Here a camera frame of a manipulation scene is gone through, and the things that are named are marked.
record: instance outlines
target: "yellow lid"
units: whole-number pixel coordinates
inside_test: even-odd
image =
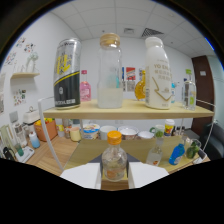
[[[120,37],[115,33],[105,33],[100,37],[100,45],[108,46],[110,44],[120,45]]]
[[[119,131],[109,131],[107,133],[107,142],[111,145],[118,145],[121,143],[121,136]]]

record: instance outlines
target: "wooden shelf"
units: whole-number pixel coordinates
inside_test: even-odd
[[[40,75],[40,73],[30,73],[30,72],[17,72],[13,73],[11,79],[18,79],[18,78],[32,78],[37,75]]]
[[[146,120],[146,119],[178,119],[212,117],[214,112],[196,106],[195,111],[185,110],[180,102],[175,102],[169,110],[152,109],[145,106],[144,101],[124,99],[122,108],[101,109],[97,100],[81,102],[77,108],[61,110],[51,108],[43,112],[44,117],[68,119],[98,119],[98,120]]]

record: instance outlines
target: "bowl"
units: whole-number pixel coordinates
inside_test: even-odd
[[[122,134],[122,140],[132,140],[138,135],[139,130],[134,126],[121,126],[118,131]]]

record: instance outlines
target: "can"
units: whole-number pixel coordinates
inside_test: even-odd
[[[61,41],[54,66],[54,101],[57,109],[70,109],[80,105],[81,42],[77,38]]]

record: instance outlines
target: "orange cap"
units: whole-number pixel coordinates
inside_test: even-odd
[[[121,143],[121,136],[119,131],[109,131],[107,133],[107,142],[111,145],[118,145]]]

